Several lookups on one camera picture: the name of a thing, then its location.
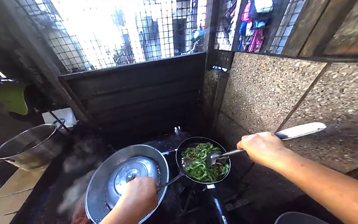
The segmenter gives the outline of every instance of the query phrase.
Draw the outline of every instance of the wire mesh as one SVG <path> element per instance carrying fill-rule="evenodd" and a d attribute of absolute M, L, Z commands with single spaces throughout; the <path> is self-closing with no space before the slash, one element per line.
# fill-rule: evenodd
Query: wire mesh
<path fill-rule="evenodd" d="M 203 50 L 206 0 L 15 0 L 69 73 Z"/>
<path fill-rule="evenodd" d="M 222 0 L 215 49 L 256 54 L 280 54 L 306 0 Z M 233 46 L 236 25 L 239 44 Z"/>

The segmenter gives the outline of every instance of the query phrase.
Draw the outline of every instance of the pink cloth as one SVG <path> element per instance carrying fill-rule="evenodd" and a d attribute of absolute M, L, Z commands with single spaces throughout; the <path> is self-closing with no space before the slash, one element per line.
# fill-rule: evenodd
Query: pink cloth
<path fill-rule="evenodd" d="M 250 17 L 248 17 L 250 7 L 251 7 L 251 2 L 248 1 L 246 8 L 244 9 L 243 15 L 241 16 L 242 21 L 249 22 L 252 20 Z"/>
<path fill-rule="evenodd" d="M 263 28 L 254 29 L 254 33 L 251 37 L 251 43 L 248 47 L 248 52 L 254 52 L 255 50 L 261 48 L 263 42 Z"/>

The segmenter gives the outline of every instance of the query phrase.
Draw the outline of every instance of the spatula handle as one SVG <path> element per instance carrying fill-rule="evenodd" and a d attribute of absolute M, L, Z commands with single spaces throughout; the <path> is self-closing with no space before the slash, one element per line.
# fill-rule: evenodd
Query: spatula handle
<path fill-rule="evenodd" d="M 298 125 L 298 126 L 295 126 L 295 127 L 291 127 L 291 128 L 281 130 L 279 132 L 276 132 L 275 135 L 281 140 L 287 140 L 287 139 L 301 137 L 301 136 L 304 136 L 304 135 L 309 135 L 311 133 L 315 133 L 315 132 L 318 132 L 318 131 L 322 131 L 326 127 L 327 126 L 325 124 L 323 124 L 323 123 L 312 122 L 312 123 L 302 124 L 302 125 Z M 232 151 L 229 151 L 229 152 L 227 152 L 225 154 L 222 154 L 220 157 L 234 155 L 234 154 L 237 154 L 237 153 L 241 153 L 242 151 L 244 151 L 244 150 L 232 150 Z"/>

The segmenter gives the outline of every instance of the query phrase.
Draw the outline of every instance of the human hand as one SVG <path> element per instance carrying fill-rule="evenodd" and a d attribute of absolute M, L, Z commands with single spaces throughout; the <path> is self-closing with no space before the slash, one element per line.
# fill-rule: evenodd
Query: human hand
<path fill-rule="evenodd" d="M 246 150 L 252 161 L 271 169 L 274 169 L 288 153 L 293 153 L 270 132 L 245 135 L 237 143 L 237 148 Z"/>
<path fill-rule="evenodd" d="M 158 205 L 157 184 L 154 178 L 136 177 L 127 184 L 126 191 L 117 201 L 114 209 L 119 209 L 126 216 L 141 221 Z"/>

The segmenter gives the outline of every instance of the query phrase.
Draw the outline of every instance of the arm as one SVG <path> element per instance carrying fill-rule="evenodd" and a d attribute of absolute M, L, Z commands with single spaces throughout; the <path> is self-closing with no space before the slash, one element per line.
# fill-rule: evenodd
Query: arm
<path fill-rule="evenodd" d="M 158 204 L 154 178 L 141 176 L 128 182 L 127 190 L 100 224 L 137 224 Z"/>
<path fill-rule="evenodd" d="M 295 183 L 345 224 L 358 224 L 358 180 L 303 158 L 270 132 L 243 136 L 237 148 Z"/>

